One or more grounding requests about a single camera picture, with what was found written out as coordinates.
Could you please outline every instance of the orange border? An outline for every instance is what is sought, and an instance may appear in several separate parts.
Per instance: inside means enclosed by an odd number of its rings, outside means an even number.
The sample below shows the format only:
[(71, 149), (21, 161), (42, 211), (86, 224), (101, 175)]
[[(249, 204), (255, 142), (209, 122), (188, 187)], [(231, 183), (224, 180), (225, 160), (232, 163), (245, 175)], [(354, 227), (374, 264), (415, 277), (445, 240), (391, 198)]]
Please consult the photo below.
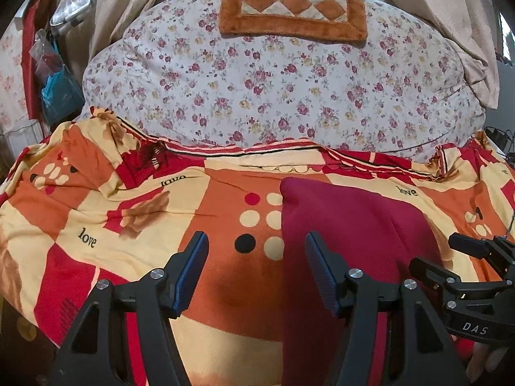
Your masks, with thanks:
[(242, 14), (242, 0), (222, 0), (218, 29), (228, 35), (283, 35), (320, 41), (363, 41), (368, 36), (363, 0), (347, 0), (347, 22), (303, 19), (277, 14)]

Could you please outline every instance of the silver bolt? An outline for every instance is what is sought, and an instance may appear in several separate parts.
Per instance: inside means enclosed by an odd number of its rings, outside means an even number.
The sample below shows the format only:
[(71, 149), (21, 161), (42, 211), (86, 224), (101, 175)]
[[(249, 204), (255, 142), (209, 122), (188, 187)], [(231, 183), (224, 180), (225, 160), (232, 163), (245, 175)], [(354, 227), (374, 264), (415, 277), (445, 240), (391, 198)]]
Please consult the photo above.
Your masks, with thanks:
[(104, 290), (107, 286), (109, 286), (109, 280), (103, 279), (97, 282), (98, 290)]
[(360, 269), (350, 269), (349, 276), (351, 276), (352, 278), (362, 278), (363, 272)]
[(164, 276), (164, 270), (163, 269), (153, 269), (151, 272), (150, 272), (150, 277), (152, 277), (153, 279), (157, 280), (161, 277)]
[(416, 283), (416, 281), (413, 280), (413, 278), (407, 278), (403, 284), (404, 284), (404, 287), (409, 290), (414, 290), (417, 288), (417, 283)]

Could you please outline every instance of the cream dot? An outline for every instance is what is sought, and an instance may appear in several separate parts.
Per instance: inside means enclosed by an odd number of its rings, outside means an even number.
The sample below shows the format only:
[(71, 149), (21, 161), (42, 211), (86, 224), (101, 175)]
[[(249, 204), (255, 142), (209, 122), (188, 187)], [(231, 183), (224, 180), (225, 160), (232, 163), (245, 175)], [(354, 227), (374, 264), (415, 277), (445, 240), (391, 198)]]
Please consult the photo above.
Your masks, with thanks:
[(294, 166), (294, 168), (295, 168), (295, 171), (297, 171), (298, 173), (307, 172), (307, 165), (296, 165), (296, 166)]
[(477, 225), (476, 232), (478, 235), (481, 235), (482, 237), (486, 237), (486, 229), (483, 225)]
[(34, 186), (38, 190), (42, 189), (45, 186), (45, 177), (39, 176), (37, 179), (35, 179)]
[(270, 237), (265, 241), (265, 255), (274, 261), (283, 259), (284, 241), (279, 237)]
[(255, 210), (246, 210), (239, 215), (239, 222), (247, 228), (256, 226), (259, 222), (259, 213)]
[(281, 206), (283, 197), (279, 193), (269, 193), (266, 196), (266, 201), (272, 206)]
[(62, 186), (64, 183), (66, 183), (68, 180), (70, 179), (70, 177), (68, 177), (66, 174), (63, 174), (61, 175), (57, 180), (56, 180), (56, 184), (58, 186)]
[(43, 174), (50, 173), (50, 171), (52, 171), (55, 166), (56, 165), (53, 162), (51, 162), (50, 164), (47, 164), (45, 169), (43, 170)]
[(476, 215), (473, 215), (472, 213), (470, 212), (465, 212), (465, 220), (468, 222), (468, 223), (473, 223), (475, 222), (476, 220)]
[(267, 214), (266, 223), (268, 223), (269, 227), (272, 229), (281, 229), (281, 212), (278, 210), (273, 210)]
[(59, 173), (61, 172), (61, 167), (56, 167), (53, 169), (52, 174), (48, 176), (49, 179), (55, 180)]

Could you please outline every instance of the black dot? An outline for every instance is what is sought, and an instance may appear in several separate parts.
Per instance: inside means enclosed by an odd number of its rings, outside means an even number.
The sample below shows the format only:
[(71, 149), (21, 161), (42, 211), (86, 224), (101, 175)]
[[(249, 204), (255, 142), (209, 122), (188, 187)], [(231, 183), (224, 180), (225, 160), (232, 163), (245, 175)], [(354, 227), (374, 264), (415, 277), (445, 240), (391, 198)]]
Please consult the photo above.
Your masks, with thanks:
[(243, 234), (234, 241), (236, 251), (241, 254), (248, 254), (256, 247), (256, 239), (251, 234)]

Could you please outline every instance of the colorful patterned blanket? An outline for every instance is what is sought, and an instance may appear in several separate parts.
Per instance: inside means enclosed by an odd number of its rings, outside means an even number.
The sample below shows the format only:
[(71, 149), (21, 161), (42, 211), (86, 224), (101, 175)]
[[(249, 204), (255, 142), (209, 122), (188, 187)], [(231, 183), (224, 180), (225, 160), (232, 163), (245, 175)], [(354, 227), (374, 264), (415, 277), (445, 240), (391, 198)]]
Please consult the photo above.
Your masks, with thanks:
[[(465, 281), (494, 277), (446, 241), (453, 232), (508, 232), (515, 173), (482, 134), (420, 164), (310, 140), (188, 148), (144, 135), (108, 110), (92, 113), (26, 148), (0, 192), (0, 291), (56, 344), (97, 280), (138, 280), (203, 230), (208, 261), (190, 308), (172, 321), (192, 384), (280, 383), (280, 183), (289, 176), (410, 203), (424, 213), (448, 269)], [(143, 386), (135, 321), (128, 317), (129, 348)]]

